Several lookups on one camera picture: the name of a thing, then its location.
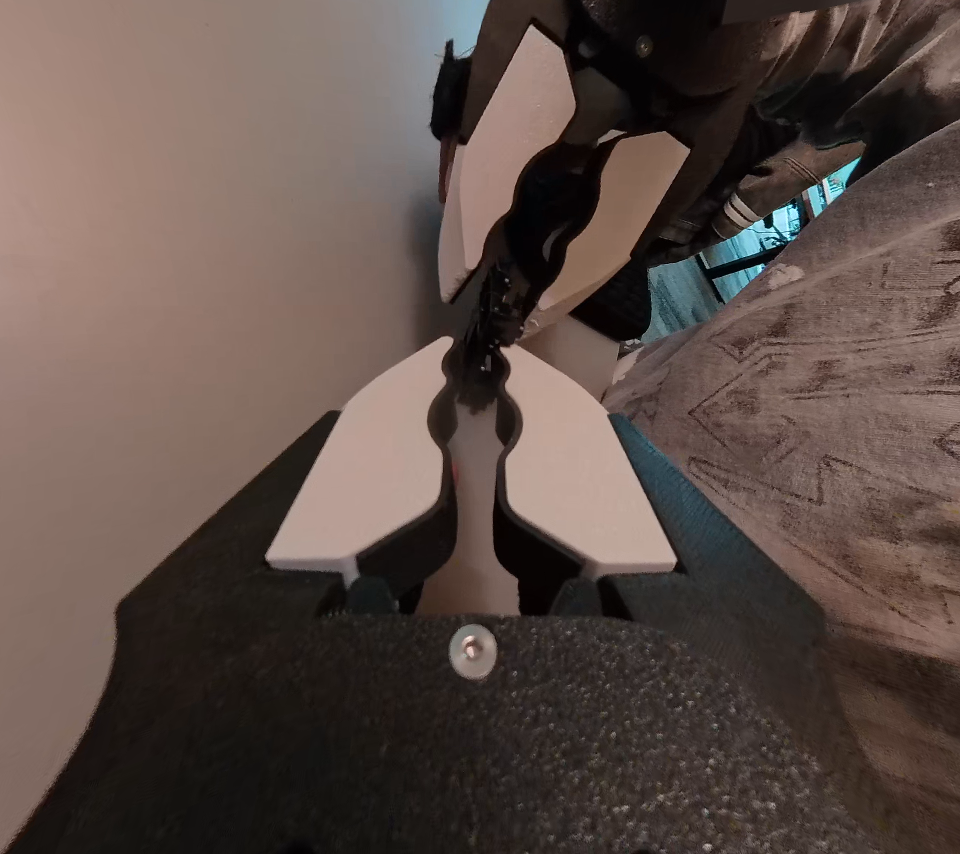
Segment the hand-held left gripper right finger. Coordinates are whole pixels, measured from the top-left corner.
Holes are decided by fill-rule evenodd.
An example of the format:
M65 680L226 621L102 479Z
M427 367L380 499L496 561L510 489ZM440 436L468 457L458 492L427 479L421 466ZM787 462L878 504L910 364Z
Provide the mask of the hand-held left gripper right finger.
M674 548L602 404L521 346L502 357L508 516L594 579L674 571Z

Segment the person's grey sweatshirt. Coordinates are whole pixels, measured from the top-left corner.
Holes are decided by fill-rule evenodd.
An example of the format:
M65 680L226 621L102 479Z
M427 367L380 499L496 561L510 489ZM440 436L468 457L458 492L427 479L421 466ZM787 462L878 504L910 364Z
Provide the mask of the person's grey sweatshirt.
M823 608L842 704L958 852L959 125L865 175L606 393Z

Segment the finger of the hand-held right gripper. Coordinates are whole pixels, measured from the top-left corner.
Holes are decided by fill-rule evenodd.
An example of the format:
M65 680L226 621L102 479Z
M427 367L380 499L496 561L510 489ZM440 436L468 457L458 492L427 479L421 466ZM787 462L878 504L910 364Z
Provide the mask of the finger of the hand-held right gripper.
M687 162L666 132L557 144L522 176L522 340L565 318L624 267Z
M527 171L575 113L561 45L531 22L466 142L453 149L438 235L438 295L452 304L481 267L490 236L513 212Z

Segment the black lego chassis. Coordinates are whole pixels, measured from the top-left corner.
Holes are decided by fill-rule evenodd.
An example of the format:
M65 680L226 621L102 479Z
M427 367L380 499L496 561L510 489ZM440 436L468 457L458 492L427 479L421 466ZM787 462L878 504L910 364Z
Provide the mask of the black lego chassis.
M530 285L516 263L498 259L489 267L465 333L455 347L456 402L471 414L492 404L506 377L502 350L521 336Z

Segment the person's right hand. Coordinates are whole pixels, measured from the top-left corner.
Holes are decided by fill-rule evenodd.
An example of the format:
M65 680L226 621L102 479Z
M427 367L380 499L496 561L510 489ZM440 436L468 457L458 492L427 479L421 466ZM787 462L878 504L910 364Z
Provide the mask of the person's right hand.
M438 201L447 203L453 160L459 144L470 84L472 57L457 56L453 39L445 41L432 94L429 128L438 141Z

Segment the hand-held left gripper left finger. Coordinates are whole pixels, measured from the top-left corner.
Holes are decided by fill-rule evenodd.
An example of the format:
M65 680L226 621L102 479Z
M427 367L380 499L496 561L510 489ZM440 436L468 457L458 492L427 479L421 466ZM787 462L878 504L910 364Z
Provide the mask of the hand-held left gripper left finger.
M427 578L451 557L453 347L434 340L345 404L266 552L272 569Z

